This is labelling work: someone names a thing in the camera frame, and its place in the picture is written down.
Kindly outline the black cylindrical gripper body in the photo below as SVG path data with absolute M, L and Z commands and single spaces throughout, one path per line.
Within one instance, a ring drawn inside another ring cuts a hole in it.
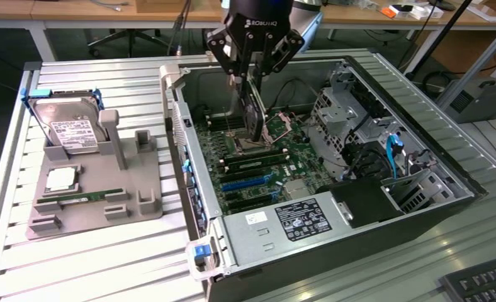
M 289 15 L 293 1 L 241 0 L 231 1 L 231 9 L 224 24 L 227 32 L 237 43 L 244 43 L 251 33 L 257 41 L 264 41 L 268 34 L 283 39 L 289 33 Z

